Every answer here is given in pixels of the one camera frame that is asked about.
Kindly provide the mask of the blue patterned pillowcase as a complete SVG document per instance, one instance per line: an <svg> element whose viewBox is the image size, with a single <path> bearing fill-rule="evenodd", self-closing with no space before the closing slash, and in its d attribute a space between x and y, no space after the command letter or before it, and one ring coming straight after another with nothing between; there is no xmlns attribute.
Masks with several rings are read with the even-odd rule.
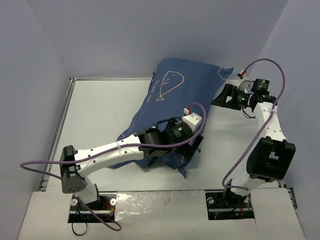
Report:
<svg viewBox="0 0 320 240"><path fill-rule="evenodd" d="M211 101L233 70L198 61L162 59L158 62L141 107L117 139L122 140L154 127L158 121L182 117L186 107L201 116L202 109L197 105L201 104L209 112Z"/></svg>

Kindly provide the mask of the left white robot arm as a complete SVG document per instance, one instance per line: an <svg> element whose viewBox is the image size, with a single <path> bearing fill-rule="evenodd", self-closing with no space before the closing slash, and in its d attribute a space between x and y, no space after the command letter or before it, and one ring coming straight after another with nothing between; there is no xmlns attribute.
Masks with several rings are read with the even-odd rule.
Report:
<svg viewBox="0 0 320 240"><path fill-rule="evenodd" d="M202 118L195 114L167 120L164 130L147 128L122 140L91 149L63 148L60 157L61 188L64 194L75 194L89 209L97 208L101 197L89 175L103 168L135 161L149 160L177 153L191 159L203 137L196 133Z"/></svg>

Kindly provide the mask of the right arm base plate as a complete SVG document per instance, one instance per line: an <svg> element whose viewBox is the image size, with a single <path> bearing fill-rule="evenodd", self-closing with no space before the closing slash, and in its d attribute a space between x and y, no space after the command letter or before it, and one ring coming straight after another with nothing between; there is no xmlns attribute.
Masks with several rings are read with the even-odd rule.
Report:
<svg viewBox="0 0 320 240"><path fill-rule="evenodd" d="M229 195L225 198L222 191L205 192L207 217L210 221L254 219L254 211L248 208L244 197Z"/></svg>

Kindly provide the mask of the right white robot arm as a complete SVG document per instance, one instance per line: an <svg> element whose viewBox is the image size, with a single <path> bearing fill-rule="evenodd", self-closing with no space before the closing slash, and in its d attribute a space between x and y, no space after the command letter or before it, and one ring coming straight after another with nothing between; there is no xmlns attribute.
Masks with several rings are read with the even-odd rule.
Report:
<svg viewBox="0 0 320 240"><path fill-rule="evenodd" d="M250 108L259 127L258 136L244 154L247 157L244 173L223 179L221 199L226 206L234 206L260 185L283 180L295 155L296 146L288 142L280 126L276 97L270 95L269 83L259 78L243 79L238 86L227 83L211 102L238 111Z"/></svg>

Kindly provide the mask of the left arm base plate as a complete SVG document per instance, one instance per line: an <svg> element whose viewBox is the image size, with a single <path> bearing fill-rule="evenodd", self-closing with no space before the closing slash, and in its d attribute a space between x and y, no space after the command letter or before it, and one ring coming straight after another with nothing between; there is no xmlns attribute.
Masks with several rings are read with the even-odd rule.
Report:
<svg viewBox="0 0 320 240"><path fill-rule="evenodd" d="M87 206L104 222L111 223L115 220L115 210L117 204L117 194L115 192L100 192L100 202L93 202ZM68 211L68 223L99 223L90 211L88 211L73 194L69 211Z"/></svg>

